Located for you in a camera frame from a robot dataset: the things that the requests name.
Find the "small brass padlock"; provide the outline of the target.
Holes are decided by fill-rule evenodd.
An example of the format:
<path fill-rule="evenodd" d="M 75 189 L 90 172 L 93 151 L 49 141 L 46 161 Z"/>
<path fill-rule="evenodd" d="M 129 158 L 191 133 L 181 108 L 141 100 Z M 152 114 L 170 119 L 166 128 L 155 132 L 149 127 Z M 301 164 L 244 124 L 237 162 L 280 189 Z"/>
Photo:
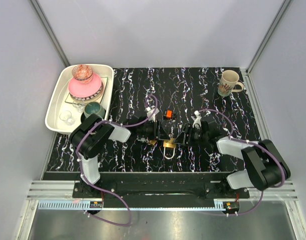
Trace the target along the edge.
<path fill-rule="evenodd" d="M 149 144 L 154 146 L 157 144 L 157 140 L 149 140 Z"/>

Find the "orange black padlock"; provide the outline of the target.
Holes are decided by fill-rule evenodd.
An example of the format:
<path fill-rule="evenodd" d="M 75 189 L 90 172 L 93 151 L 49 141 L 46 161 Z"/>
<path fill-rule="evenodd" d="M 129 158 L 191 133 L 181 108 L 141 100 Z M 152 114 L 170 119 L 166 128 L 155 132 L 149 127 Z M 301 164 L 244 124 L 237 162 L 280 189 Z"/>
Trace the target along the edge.
<path fill-rule="evenodd" d="M 176 119 L 176 113 L 172 110 L 166 110 L 163 114 L 163 118 L 165 120 L 167 120 L 167 119 L 168 120 L 174 120 L 174 119 Z"/>

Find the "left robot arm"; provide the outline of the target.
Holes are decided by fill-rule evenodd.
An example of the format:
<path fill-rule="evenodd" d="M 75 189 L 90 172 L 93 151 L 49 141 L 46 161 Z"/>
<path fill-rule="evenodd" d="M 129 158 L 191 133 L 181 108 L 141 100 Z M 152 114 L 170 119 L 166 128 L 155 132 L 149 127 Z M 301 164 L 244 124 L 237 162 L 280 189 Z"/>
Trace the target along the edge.
<path fill-rule="evenodd" d="M 96 114 L 81 116 L 81 124 L 73 130 L 69 137 L 81 167 L 81 180 L 85 183 L 83 192 L 95 198 L 102 192 L 98 181 L 100 172 L 97 167 L 98 154 L 109 141 L 125 143 L 132 135 L 148 141 L 171 140 L 169 134 L 161 126 L 160 120 L 154 119 L 155 114 L 132 117 L 124 123 L 104 120 Z"/>

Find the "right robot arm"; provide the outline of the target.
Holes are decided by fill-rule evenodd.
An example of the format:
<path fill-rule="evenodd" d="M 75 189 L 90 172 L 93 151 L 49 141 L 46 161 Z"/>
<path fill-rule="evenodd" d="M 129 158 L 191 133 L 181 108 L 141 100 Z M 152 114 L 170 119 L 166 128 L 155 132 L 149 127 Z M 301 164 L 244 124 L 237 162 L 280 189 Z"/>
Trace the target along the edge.
<path fill-rule="evenodd" d="M 185 124 L 174 143 L 206 147 L 244 161 L 244 170 L 229 174 L 220 185 L 221 195 L 225 198 L 233 197 L 238 189 L 245 187 L 254 187 L 259 191 L 278 187 L 291 176 L 288 165 L 271 140 L 248 142 L 228 137 L 214 121 Z"/>

